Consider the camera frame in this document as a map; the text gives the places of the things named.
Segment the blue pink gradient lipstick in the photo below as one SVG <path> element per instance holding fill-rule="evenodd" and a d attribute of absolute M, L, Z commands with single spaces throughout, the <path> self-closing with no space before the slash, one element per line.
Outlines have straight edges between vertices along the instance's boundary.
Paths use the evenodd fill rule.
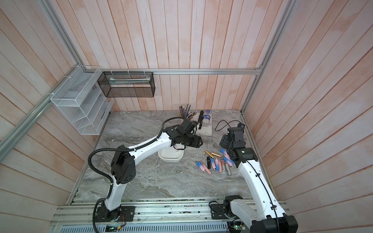
<path fill-rule="evenodd" d="M 210 162 L 213 170 L 216 170 L 215 160 L 213 158 L 210 158 Z"/>

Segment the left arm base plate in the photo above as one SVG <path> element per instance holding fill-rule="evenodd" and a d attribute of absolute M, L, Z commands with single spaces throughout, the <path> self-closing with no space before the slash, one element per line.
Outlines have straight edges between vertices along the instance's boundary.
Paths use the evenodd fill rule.
<path fill-rule="evenodd" d="M 134 219 L 135 206 L 120 206 L 109 211 L 105 205 L 94 210 L 93 219 L 95 222 L 131 222 Z"/>

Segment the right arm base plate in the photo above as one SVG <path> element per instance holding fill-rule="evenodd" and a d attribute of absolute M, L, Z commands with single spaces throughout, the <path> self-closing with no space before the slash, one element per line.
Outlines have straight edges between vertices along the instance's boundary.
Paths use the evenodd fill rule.
<path fill-rule="evenodd" d="M 208 206 L 212 219 L 231 219 L 234 217 L 226 211 L 224 204 L 220 204 L 217 201 L 211 201 Z"/>

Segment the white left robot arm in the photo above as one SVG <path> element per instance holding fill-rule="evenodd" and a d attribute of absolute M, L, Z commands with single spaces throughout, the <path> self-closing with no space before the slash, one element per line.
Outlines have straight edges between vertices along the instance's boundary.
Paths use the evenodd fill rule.
<path fill-rule="evenodd" d="M 136 175 L 136 165 L 160 150 L 176 144 L 199 148 L 202 138 L 196 135 L 197 122 L 188 118 L 172 117 L 162 123 L 157 136 L 131 147 L 117 148 L 110 171 L 111 188 L 105 199 L 105 207 L 113 211 L 120 207 L 126 185 Z"/>

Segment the pink clear-cap lip gloss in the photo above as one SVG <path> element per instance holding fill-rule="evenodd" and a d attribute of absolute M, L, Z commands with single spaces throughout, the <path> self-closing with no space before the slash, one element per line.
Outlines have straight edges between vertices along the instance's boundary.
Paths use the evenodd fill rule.
<path fill-rule="evenodd" d="M 203 167 L 204 167 L 205 171 L 206 171 L 208 174 L 211 174 L 211 171 L 207 168 L 206 165 L 203 164 Z"/>

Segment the black lipstick with gold band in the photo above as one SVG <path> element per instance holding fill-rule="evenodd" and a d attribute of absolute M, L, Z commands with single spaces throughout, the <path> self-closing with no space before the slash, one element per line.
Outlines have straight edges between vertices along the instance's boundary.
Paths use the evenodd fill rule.
<path fill-rule="evenodd" d="M 207 168 L 209 170 L 211 169 L 211 160 L 210 160 L 210 157 L 207 157 Z"/>

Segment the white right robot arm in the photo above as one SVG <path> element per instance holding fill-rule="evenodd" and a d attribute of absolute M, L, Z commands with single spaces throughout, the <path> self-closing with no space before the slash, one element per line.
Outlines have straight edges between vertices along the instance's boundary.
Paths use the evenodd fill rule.
<path fill-rule="evenodd" d="M 256 209 L 247 205 L 241 196 L 231 195 L 224 200 L 225 214 L 237 217 L 251 233 L 296 233 L 297 220 L 281 207 L 265 179 L 256 153 L 246 147 L 244 127 L 239 123 L 237 127 L 228 128 L 220 146 L 244 177 Z"/>

